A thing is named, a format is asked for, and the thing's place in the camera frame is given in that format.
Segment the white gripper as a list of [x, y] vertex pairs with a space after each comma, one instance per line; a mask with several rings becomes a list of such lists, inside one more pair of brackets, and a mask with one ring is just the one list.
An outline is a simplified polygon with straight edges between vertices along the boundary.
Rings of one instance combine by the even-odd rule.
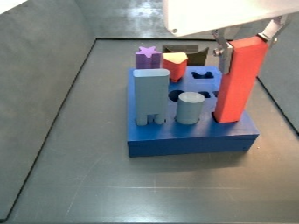
[[299, 0], [163, 0], [163, 22], [175, 37], [214, 30], [211, 34], [219, 46], [212, 54], [219, 58], [223, 74], [230, 72], [234, 47], [221, 28], [273, 18], [258, 34], [271, 46], [290, 24], [287, 14], [298, 11]]

